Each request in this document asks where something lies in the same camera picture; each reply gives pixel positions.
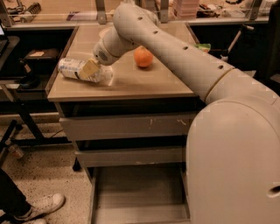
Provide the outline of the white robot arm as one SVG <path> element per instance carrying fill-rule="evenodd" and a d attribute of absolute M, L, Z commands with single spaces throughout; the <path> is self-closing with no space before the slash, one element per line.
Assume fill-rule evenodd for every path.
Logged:
<path fill-rule="evenodd" d="M 122 3 L 113 26 L 94 46 L 110 66 L 146 47 L 206 106 L 186 142 L 192 224 L 280 224 L 278 95 L 227 62 L 161 30 L 156 16 Z"/>

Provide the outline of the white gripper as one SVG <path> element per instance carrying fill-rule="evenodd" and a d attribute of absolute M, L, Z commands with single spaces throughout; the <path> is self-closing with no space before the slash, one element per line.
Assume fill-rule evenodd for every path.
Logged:
<path fill-rule="evenodd" d="M 106 49 L 101 40 L 98 41 L 94 46 L 93 54 L 98 61 L 95 59 L 88 59 L 87 61 L 82 63 L 80 71 L 78 72 L 78 75 L 82 80 L 85 80 L 90 75 L 98 72 L 101 68 L 101 64 L 104 66 L 111 66 L 116 61 L 118 61 L 118 58 L 116 56 L 113 56 Z"/>

